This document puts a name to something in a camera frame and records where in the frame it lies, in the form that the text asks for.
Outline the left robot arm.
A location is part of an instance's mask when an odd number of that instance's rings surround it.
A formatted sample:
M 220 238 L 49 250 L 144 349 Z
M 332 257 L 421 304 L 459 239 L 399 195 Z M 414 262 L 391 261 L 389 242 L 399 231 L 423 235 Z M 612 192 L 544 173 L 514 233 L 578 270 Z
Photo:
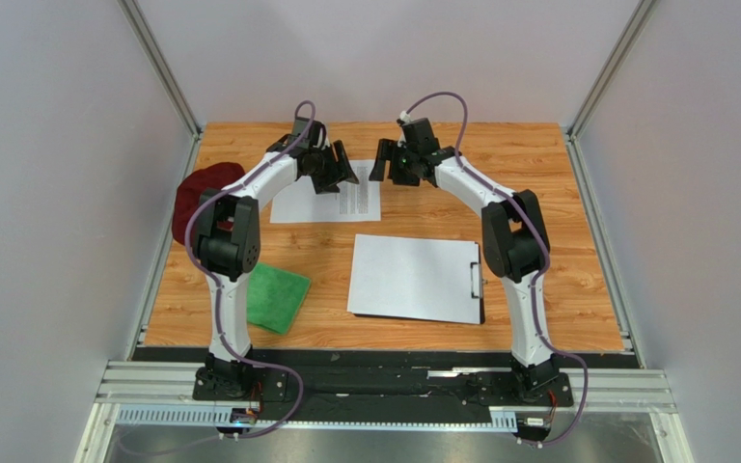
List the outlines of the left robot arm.
M 203 386 L 221 385 L 243 395 L 254 382 L 247 329 L 250 274 L 261 254 L 261 210 L 301 178 L 318 195 L 357 183 L 343 142 L 327 137 L 324 123 L 297 117 L 290 133 L 271 145 L 257 166 L 221 189 L 209 189 L 186 227 L 190 258 L 206 274 L 213 298 L 213 335 L 197 374 Z

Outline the printed white paper sheet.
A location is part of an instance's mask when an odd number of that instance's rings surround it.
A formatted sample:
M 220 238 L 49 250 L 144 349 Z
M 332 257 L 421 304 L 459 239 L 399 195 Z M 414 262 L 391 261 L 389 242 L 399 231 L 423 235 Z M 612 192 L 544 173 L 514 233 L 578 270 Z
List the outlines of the printed white paper sheet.
M 373 162 L 351 161 L 358 184 L 338 184 L 338 193 L 316 194 L 312 180 L 301 177 L 271 202 L 272 224 L 377 222 L 381 220 L 380 184 L 369 181 Z

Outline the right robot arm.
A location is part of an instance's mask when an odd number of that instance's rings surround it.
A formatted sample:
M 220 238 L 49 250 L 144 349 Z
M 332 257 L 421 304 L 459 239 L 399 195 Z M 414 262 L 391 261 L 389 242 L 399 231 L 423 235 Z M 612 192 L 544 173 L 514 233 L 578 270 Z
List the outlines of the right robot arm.
M 369 179 L 413 187 L 426 181 L 477 213 L 484 261 L 508 300 L 511 370 L 523 392 L 547 386 L 559 369 L 544 317 L 543 279 L 551 259 L 538 197 L 506 188 L 456 148 L 441 146 L 429 119 L 402 115 L 397 123 L 401 135 L 379 141 Z

